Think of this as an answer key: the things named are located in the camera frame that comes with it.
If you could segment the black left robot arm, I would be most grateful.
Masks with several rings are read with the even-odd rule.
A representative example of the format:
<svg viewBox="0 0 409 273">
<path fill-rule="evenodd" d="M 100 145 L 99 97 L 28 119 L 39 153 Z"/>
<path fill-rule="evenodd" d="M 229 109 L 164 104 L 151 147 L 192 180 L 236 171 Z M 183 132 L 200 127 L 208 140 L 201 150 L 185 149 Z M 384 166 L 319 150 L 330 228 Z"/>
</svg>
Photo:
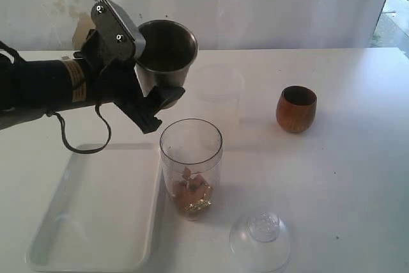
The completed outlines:
<svg viewBox="0 0 409 273">
<path fill-rule="evenodd" d="M 1 128 L 91 105 L 115 104 L 144 134 L 161 125 L 157 113 L 185 93 L 154 86 L 143 95 L 133 56 L 119 59 L 96 29 L 69 60 L 27 61 L 1 44 Z"/>
</svg>

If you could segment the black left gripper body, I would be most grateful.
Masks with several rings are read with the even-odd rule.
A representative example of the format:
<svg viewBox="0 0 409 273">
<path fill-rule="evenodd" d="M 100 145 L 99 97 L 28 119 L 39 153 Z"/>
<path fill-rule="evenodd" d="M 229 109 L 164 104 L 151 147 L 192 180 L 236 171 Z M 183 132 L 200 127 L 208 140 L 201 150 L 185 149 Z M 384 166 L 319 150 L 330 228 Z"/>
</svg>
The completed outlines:
<svg viewBox="0 0 409 273">
<path fill-rule="evenodd" d="M 96 29 L 91 29 L 81 49 L 74 53 L 84 72 L 75 85 L 86 90 L 86 98 L 74 102 L 74 109 L 113 102 L 121 109 L 121 97 L 140 86 L 134 71 L 135 59 L 120 61 L 113 56 Z"/>
</svg>

